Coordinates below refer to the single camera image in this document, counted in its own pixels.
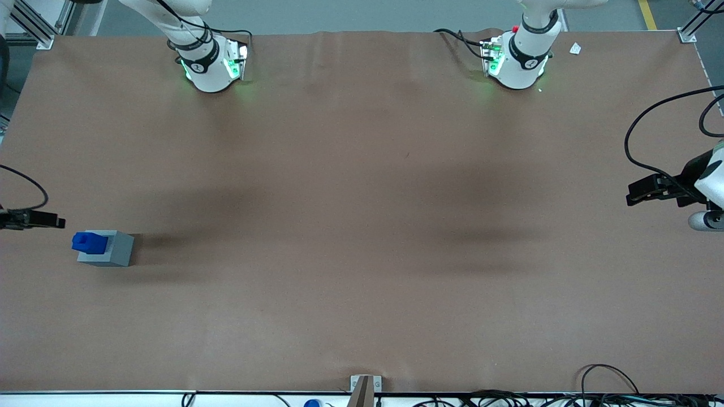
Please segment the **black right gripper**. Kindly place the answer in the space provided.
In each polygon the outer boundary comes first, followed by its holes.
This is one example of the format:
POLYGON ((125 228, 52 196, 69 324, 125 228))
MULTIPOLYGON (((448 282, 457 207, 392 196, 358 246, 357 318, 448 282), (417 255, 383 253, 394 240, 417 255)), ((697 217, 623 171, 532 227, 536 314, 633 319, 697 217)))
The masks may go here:
POLYGON ((57 214, 28 209, 1 209, 1 230, 27 230, 29 228, 64 229, 66 220, 57 214))

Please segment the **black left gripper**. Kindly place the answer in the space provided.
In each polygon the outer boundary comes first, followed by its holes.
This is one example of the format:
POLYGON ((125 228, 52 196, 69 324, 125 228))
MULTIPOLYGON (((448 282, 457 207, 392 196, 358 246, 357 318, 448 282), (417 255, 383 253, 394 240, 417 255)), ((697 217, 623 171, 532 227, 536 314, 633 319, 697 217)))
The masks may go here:
POLYGON ((684 191, 684 189, 686 189, 687 192, 677 191, 677 186, 667 177, 661 174, 651 174, 628 185, 628 195, 626 195, 627 206, 636 206, 643 202, 656 200, 676 200, 678 207, 686 207, 693 204, 706 205, 708 199, 695 188, 695 182, 708 167, 712 155, 713 150, 699 154, 697 157, 689 160, 684 165, 680 175, 675 177, 681 185, 681 190, 684 191))

